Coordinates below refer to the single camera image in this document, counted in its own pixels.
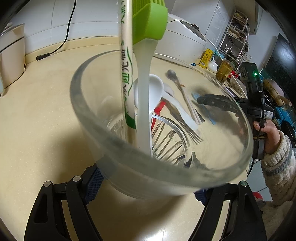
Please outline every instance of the person's hand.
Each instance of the person's hand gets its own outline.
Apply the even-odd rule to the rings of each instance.
[[[259,122],[254,121],[254,127],[257,131],[259,131]],[[268,120],[265,123],[265,127],[262,128],[261,131],[267,134],[267,138],[265,139],[264,152],[270,155],[275,153],[281,143],[281,136],[275,124],[271,120]]]

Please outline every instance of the knit sweater sleeve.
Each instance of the knit sweater sleeve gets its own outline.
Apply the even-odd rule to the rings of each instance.
[[[272,155],[265,154],[261,167],[274,205],[295,200],[296,160],[289,138],[279,131],[281,143]]]

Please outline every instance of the white cord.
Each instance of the white cord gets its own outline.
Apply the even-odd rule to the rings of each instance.
[[[222,57],[221,57],[221,55],[220,55],[219,50],[217,49],[217,47],[206,36],[204,36],[203,34],[202,34],[202,36],[215,47],[215,49],[217,50],[217,53],[218,53],[220,59],[223,61],[223,59],[222,59]]]

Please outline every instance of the black power cable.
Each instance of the black power cable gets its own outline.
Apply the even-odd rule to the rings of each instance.
[[[257,140],[256,140],[257,145],[258,145],[259,135],[260,135],[261,129],[262,129],[262,127],[260,127],[259,132],[258,132],[258,135],[257,135]],[[252,164],[251,164],[251,167],[250,167],[250,170],[249,170],[249,172],[248,172],[247,177],[250,175],[250,173],[251,173],[251,171],[252,171],[252,168],[253,168],[253,166],[254,166],[254,162],[255,162],[255,158],[253,158],[253,161],[252,161]]]
[[[76,7],[76,0],[74,0],[74,6],[73,6],[73,10],[72,10],[72,13],[71,13],[71,16],[70,16],[70,19],[69,19],[69,23],[68,23],[68,29],[67,29],[67,35],[66,35],[66,38],[65,38],[65,41],[61,44],[61,46],[59,46],[55,51],[51,52],[51,53],[46,53],[46,54],[41,54],[41,55],[38,55],[36,57],[36,60],[41,60],[43,58],[46,58],[48,56],[50,56],[51,54],[57,52],[64,44],[65,42],[67,41],[68,39],[68,35],[69,35],[69,29],[70,29],[70,23],[71,23],[71,19],[72,19],[72,16],[73,16],[73,13],[74,13],[74,10],[75,10],[75,7]]]

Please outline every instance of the red object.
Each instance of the red object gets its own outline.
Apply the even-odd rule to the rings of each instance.
[[[233,74],[233,76],[234,76],[235,78],[238,78],[238,77],[239,77],[239,75],[238,75],[238,74],[235,74],[234,71],[231,71],[231,73]]]
[[[165,101],[160,101],[158,106],[154,109],[155,114],[160,115],[161,110],[165,106]],[[152,118],[152,124],[151,124],[151,130],[153,130],[153,127],[155,125],[156,119]]]
[[[258,198],[258,199],[263,200],[263,197],[262,197],[261,194],[258,193],[258,192],[253,192],[253,196],[256,197],[256,198]]]

